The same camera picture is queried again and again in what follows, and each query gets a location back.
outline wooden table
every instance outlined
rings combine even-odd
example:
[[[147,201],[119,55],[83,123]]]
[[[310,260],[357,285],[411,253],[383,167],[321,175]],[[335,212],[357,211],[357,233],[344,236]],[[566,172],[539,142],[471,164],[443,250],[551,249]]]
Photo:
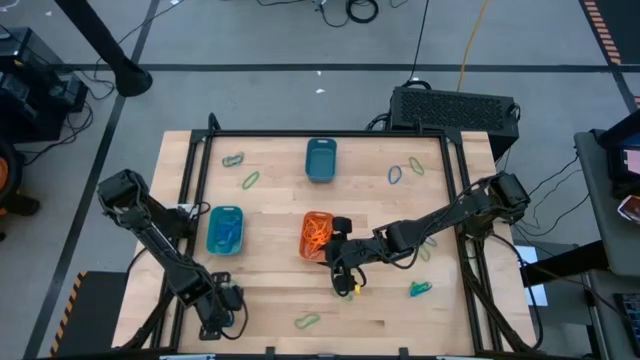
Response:
[[[151,195],[166,206],[178,199],[190,132],[166,132],[151,186]],[[465,155],[471,181],[495,173],[485,133],[465,133]],[[302,219],[306,212],[325,211],[353,220],[352,238],[370,237],[371,229],[399,219],[424,216],[449,203],[440,145],[427,138],[336,138],[337,176],[330,184],[312,184],[304,172],[308,138],[216,137],[204,200],[212,206],[237,205],[245,215],[242,254],[212,256],[205,249],[209,217],[198,230],[195,260],[211,271],[229,271],[245,289],[249,323],[236,341],[200,341],[194,309],[184,318],[180,352],[278,354],[393,355],[407,347],[411,355],[472,355],[473,346],[464,300],[454,232],[434,237],[431,260],[420,259],[409,270],[380,263],[364,266],[368,285],[352,302],[337,297],[329,270],[298,255]],[[457,191],[462,189],[455,163]],[[243,151],[241,166],[222,167],[224,156]],[[413,173],[416,157],[424,176]],[[396,185],[387,181],[391,166],[402,167]],[[249,190],[241,184],[253,171],[260,179]],[[198,171],[191,181],[193,199]],[[510,239],[507,226],[496,232]],[[511,326],[529,344],[535,334],[515,255],[499,242],[487,240],[486,258],[495,303]],[[128,340],[158,301],[162,268],[145,255],[133,268],[124,296],[113,345]],[[416,298],[408,295],[412,281],[429,281],[433,288]],[[168,344],[174,307],[167,312],[163,344]],[[478,302],[484,347],[491,348],[486,316]],[[296,318],[317,313],[321,320],[304,330]],[[229,334],[237,333],[239,315]]]

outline computer tower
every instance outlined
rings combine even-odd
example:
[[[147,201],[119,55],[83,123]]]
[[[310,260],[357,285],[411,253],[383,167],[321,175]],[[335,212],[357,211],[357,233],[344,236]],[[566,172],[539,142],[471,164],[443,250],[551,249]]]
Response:
[[[518,140],[519,117],[511,97],[396,87],[386,128],[486,131],[497,160]]]
[[[29,28],[0,32],[0,133],[11,143],[58,140],[87,87]]]

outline black metal frame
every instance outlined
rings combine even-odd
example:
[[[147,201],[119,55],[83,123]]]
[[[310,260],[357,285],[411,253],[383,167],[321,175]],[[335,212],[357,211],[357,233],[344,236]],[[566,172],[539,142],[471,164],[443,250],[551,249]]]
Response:
[[[460,135],[445,134],[442,131],[426,130],[420,133],[416,131],[393,131],[393,132],[368,132],[368,131],[314,131],[314,130],[222,130],[213,114],[209,115],[209,128],[204,130],[192,130],[189,140],[189,149],[187,151],[187,159],[185,163],[182,184],[179,193],[179,203],[185,203],[188,197],[189,186],[191,183],[191,177],[193,175],[193,169],[196,159],[196,149],[201,142],[204,142],[204,151],[202,154],[202,161],[200,163],[200,170],[198,174],[198,183],[196,186],[194,203],[198,204],[203,200],[204,185],[207,179],[207,172],[209,168],[209,160],[211,157],[211,148],[214,137],[370,137],[370,138],[386,138],[386,137],[407,137],[407,138],[436,138],[440,142],[440,150],[442,153],[442,161],[444,165],[445,180],[447,183],[447,190],[449,200],[453,201],[457,196],[455,181],[453,176],[453,169],[451,165],[451,157],[449,154],[449,141],[452,141],[455,145],[456,156],[458,160],[459,171],[462,179],[463,187],[467,187],[470,184],[469,174],[467,170],[466,159],[464,156],[464,149],[462,147],[462,140]],[[195,250],[197,233],[194,233],[191,237],[187,238],[186,254],[192,256]],[[473,270],[468,261],[466,237],[462,234],[461,228],[456,227],[456,245],[458,249],[458,257],[460,263],[460,270],[464,273],[473,273]],[[489,281],[489,274],[486,265],[486,259],[484,257],[483,247],[479,242],[474,242],[474,250],[477,258],[477,267],[482,283],[482,288],[486,292],[488,299],[493,301],[491,293],[491,284]],[[493,350],[485,350],[482,344],[482,334],[480,329],[480,321],[477,313],[477,306],[475,301],[475,294],[471,287],[463,281],[463,288],[465,294],[465,301],[467,305],[467,312],[469,317],[469,325],[471,329],[471,339],[476,356],[492,357],[492,358],[522,358],[522,359],[564,359],[561,357],[552,357],[540,354],[523,354],[514,352],[504,352],[502,348],[502,338],[498,331],[495,321],[487,314],[489,323],[489,332],[491,337],[491,343]],[[163,279],[161,294],[168,291],[166,279]],[[184,307],[181,304],[176,305],[175,316],[171,327],[171,336],[169,347],[164,348],[169,352],[176,352],[180,343],[180,336],[182,333],[182,325],[184,319]],[[162,331],[164,329],[164,318],[159,322],[156,329],[153,332],[150,347],[160,348],[160,342],[162,338]],[[436,359],[435,356],[410,356],[407,348],[399,348],[400,359]],[[309,358],[310,355],[278,355],[278,358],[286,359],[302,359]],[[264,354],[216,354],[216,358],[225,359],[275,359],[275,348],[267,347]],[[355,356],[355,355],[340,355],[341,359],[398,359],[398,355],[383,356]]]

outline table leg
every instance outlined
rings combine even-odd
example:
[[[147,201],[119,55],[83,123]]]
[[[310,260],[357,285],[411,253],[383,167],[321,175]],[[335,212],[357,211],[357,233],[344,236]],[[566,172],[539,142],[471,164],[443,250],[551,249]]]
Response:
[[[581,246],[571,251],[538,261],[520,268],[523,279],[529,279],[529,286],[554,280],[555,277],[538,268],[547,270],[559,277],[581,274],[589,270],[606,270],[609,267],[602,240]]]

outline concrete floor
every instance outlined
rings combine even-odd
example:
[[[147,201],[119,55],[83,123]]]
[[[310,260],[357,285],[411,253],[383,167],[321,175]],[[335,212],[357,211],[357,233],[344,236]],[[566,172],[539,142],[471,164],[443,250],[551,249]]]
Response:
[[[144,20],[150,5],[158,4],[158,12],[171,6],[169,0],[92,0],[91,4],[117,39]],[[480,0],[431,0],[419,63],[460,64],[481,4]],[[25,354],[105,133],[115,126],[99,178],[128,167],[150,181],[162,133],[205,127],[211,111],[226,129],[363,129],[386,110],[393,87],[408,76],[407,71],[365,71],[366,64],[396,64],[398,69],[411,64],[423,6],[420,0],[409,0],[392,9],[383,0],[374,22],[333,29],[322,22],[310,3],[260,7],[248,0],[185,0],[155,20],[147,38],[139,39],[139,32],[128,38],[123,43],[128,54],[136,43],[144,46],[141,64],[318,65],[305,71],[287,71],[286,66],[283,71],[263,71],[256,66],[246,72],[215,67],[188,72],[166,67],[174,71],[153,72],[154,85],[142,96],[124,100],[114,94],[101,102],[90,101],[93,126],[77,142],[56,148],[26,168],[25,192],[42,201],[42,210],[31,218],[9,216],[0,222],[8,233],[0,243],[3,358]],[[343,2],[329,1],[327,16],[332,22],[343,19]],[[93,64],[97,59],[53,0],[22,0],[0,12],[0,23],[32,27],[68,63]],[[323,64],[364,65],[361,71],[322,71],[318,75],[316,70],[323,69]],[[573,159],[575,132],[608,128],[629,113],[606,68],[568,73],[559,66],[607,65],[577,0],[492,1],[469,64],[527,65],[518,67],[521,72],[499,66],[492,68],[494,72],[471,70],[463,91],[513,96],[521,105],[521,138],[511,150],[507,170],[516,173],[528,189]],[[540,65],[548,72],[540,72]],[[109,72],[99,73],[101,78],[110,76]],[[416,76],[441,90],[455,90],[458,80],[455,71],[417,72]],[[640,95],[640,74],[626,73],[624,79]],[[97,93],[106,90],[91,86]],[[317,94],[318,89],[325,92]],[[41,146],[29,145],[33,149]],[[536,198],[543,194],[538,192]],[[584,180],[578,174],[543,205],[543,227],[585,194]],[[133,256],[135,239],[100,213],[95,198],[86,218],[76,216],[76,221],[82,225],[81,232],[66,277],[60,279],[62,291],[40,356],[48,354],[76,274],[124,271]],[[587,202],[539,240],[584,244],[598,236]],[[564,355],[584,353],[586,338],[578,344],[566,341],[570,345],[562,347],[559,341],[564,340],[558,339],[565,338],[568,330],[549,331],[565,335],[546,336],[545,348]]]

